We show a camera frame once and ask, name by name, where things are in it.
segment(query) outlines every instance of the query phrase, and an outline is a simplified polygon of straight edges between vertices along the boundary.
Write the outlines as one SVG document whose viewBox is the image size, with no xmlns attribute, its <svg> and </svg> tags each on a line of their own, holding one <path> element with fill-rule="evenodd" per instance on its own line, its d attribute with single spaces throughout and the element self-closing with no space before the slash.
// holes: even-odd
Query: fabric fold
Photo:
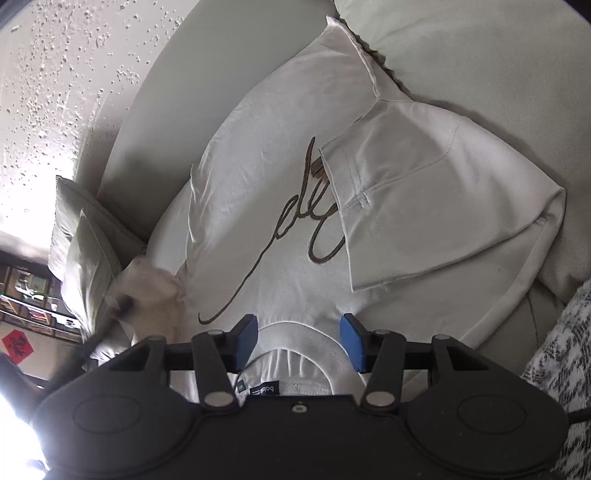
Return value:
<svg viewBox="0 0 591 480">
<path fill-rule="evenodd" d="M 490 132 L 435 106 L 378 100 L 320 151 L 353 291 L 461 262 L 534 222 L 550 231 L 549 248 L 562 221 L 564 189 Z M 514 248 L 527 258 L 533 244 Z"/>
</svg>

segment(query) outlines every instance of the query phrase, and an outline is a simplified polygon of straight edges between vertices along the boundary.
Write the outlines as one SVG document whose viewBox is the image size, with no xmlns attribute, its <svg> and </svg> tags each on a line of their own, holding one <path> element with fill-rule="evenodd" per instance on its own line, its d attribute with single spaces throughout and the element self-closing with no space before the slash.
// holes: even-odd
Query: black label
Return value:
<svg viewBox="0 0 591 480">
<path fill-rule="evenodd" d="M 267 397 L 276 397 L 279 395 L 279 380 L 266 382 L 258 387 L 251 388 L 251 395 L 265 395 Z"/>
</svg>

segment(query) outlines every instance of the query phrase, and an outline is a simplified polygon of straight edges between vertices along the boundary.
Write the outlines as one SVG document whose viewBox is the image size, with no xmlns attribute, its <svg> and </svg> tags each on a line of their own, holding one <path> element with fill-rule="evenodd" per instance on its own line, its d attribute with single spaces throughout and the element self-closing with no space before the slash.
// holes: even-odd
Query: textured ceiling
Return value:
<svg viewBox="0 0 591 480">
<path fill-rule="evenodd" d="M 55 175 L 96 193 L 126 111 L 197 0 L 37 0 L 0 30 L 0 249 L 44 260 Z"/>
</svg>

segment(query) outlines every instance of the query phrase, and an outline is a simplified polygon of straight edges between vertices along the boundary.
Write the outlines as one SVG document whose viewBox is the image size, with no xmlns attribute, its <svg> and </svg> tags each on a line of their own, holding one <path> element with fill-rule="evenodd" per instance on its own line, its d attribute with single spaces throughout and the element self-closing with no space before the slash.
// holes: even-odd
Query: screw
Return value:
<svg viewBox="0 0 591 480">
<path fill-rule="evenodd" d="M 375 391 L 371 392 L 370 394 L 365 397 L 365 401 L 369 403 L 372 407 L 389 407 L 394 403 L 396 397 L 392 395 L 390 392 L 384 391 Z"/>
<path fill-rule="evenodd" d="M 298 403 L 291 408 L 293 413 L 306 413 L 308 411 L 308 407 L 306 407 L 303 403 Z"/>
<path fill-rule="evenodd" d="M 211 392 L 205 396 L 205 403 L 210 407 L 227 407 L 234 401 L 234 395 L 228 392 Z"/>
</svg>

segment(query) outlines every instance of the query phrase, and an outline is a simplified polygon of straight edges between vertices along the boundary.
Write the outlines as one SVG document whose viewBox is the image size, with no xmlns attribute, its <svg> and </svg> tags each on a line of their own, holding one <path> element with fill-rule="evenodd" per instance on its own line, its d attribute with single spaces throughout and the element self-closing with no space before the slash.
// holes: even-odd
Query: red sign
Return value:
<svg viewBox="0 0 591 480">
<path fill-rule="evenodd" d="M 18 365 L 33 353 L 33 347 L 29 343 L 27 336 L 20 330 L 10 332 L 2 339 L 2 343 L 6 347 L 10 360 L 15 365 Z"/>
</svg>

